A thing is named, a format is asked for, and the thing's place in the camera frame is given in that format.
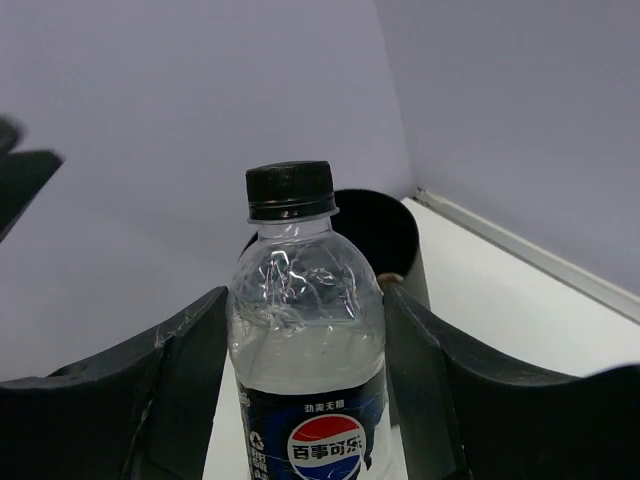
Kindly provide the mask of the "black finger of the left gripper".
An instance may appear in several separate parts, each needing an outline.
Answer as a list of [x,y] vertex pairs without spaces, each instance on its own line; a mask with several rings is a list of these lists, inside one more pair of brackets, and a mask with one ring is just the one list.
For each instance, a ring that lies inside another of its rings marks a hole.
[[64,162],[53,150],[17,151],[23,136],[18,121],[1,116],[1,240]]

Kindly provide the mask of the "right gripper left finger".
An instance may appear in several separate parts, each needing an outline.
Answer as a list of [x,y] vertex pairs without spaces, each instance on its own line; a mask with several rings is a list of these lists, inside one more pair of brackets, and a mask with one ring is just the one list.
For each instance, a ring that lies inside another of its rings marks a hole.
[[226,358],[227,289],[46,377],[1,384],[4,479],[200,479]]

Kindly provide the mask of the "Pepsi label clear bottle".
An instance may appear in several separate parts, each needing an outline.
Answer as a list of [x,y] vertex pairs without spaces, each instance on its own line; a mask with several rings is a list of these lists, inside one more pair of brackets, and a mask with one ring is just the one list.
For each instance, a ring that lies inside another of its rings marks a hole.
[[383,295],[331,223],[330,165],[246,174],[255,242],[227,298],[228,351],[254,479],[393,474]]

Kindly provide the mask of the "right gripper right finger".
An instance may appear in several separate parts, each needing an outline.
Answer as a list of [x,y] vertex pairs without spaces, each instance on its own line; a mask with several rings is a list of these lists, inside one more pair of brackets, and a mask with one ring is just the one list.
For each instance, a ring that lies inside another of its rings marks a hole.
[[398,286],[386,362],[412,479],[635,479],[639,369],[587,377],[504,354]]

